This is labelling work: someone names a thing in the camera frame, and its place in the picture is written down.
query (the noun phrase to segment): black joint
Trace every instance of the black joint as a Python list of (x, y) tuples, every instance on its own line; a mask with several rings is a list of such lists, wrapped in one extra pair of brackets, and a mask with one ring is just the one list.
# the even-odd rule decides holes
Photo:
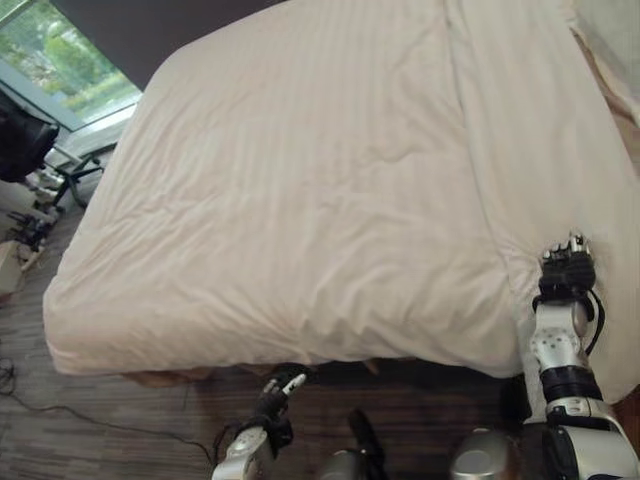
[(549, 368), (540, 374), (547, 403), (566, 397), (602, 400), (602, 392), (591, 370), (567, 366)]

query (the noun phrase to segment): bed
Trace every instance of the bed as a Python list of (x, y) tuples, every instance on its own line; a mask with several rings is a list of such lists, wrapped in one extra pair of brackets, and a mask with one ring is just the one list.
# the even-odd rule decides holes
[(291, 0), (149, 83), (44, 297), (94, 375), (415, 357), (522, 370), (578, 228), (609, 401), (640, 383), (640, 189), (553, 2)]

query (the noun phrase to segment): wall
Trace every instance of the wall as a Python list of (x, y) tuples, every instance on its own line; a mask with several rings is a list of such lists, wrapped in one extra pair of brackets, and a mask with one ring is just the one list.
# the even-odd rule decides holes
[(52, 0), (141, 90), (181, 46), (273, 0)]

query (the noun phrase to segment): chair leg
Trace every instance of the chair leg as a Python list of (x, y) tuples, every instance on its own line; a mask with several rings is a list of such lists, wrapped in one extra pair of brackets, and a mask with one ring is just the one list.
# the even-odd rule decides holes
[(73, 196), (73, 199), (76, 201), (76, 203), (78, 204), (78, 206), (82, 209), (87, 208), (87, 202), (85, 202), (82, 197), (80, 197), (80, 192), (78, 192), (78, 186), (76, 184), (76, 182), (71, 181), (69, 183), (69, 189), (71, 190), (71, 195)]

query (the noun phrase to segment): white duvet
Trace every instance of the white duvet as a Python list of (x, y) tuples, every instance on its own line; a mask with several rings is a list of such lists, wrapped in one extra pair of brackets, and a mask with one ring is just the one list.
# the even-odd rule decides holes
[(551, 4), (291, 0), (154, 75), (47, 340), (70, 374), (415, 356), (506, 376), (537, 257), (579, 228), (615, 400), (640, 381), (639, 206)]

